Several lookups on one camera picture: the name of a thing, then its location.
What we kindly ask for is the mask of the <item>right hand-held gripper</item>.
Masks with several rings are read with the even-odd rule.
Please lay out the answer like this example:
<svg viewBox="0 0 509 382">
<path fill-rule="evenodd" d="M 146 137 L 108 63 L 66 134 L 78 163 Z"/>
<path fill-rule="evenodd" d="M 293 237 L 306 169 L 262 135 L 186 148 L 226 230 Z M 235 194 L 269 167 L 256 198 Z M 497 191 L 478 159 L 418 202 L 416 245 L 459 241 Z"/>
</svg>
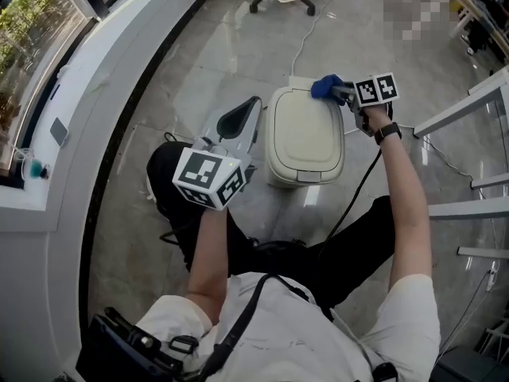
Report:
<svg viewBox="0 0 509 382">
<path fill-rule="evenodd" d="M 392 72 L 369 76 L 354 82 L 348 81 L 342 86 L 333 85 L 332 95 L 339 101 L 348 104 L 355 117 L 356 127 L 370 137 L 373 136 L 374 132 L 369 126 L 364 108 L 383 106 L 389 118 L 392 119 L 392 102 L 399 98 L 398 88 Z"/>
</svg>

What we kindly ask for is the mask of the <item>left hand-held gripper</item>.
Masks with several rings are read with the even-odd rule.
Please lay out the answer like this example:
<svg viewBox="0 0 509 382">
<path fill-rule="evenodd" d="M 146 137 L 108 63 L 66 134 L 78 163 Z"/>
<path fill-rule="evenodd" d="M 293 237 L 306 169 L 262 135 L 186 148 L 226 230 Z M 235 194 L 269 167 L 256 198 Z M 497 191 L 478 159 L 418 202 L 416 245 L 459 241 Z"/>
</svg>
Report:
<svg viewBox="0 0 509 382">
<path fill-rule="evenodd" d="M 211 113 L 201 136 L 182 150 L 172 183 L 185 200 L 223 210 L 249 183 L 262 100 L 252 96 L 230 111 Z"/>
</svg>

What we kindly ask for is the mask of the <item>person's right hand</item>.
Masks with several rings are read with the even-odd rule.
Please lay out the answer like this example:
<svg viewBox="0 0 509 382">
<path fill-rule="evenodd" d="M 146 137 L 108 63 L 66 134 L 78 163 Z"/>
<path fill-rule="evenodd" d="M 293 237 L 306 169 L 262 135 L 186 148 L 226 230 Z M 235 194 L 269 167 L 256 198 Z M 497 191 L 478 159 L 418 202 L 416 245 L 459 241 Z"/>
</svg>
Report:
<svg viewBox="0 0 509 382">
<path fill-rule="evenodd" d="M 385 126 L 392 124 L 392 120 L 388 115 L 387 106 L 385 103 L 367 106 L 363 109 L 364 114 L 368 118 L 368 124 L 373 132 L 376 132 Z"/>
</svg>

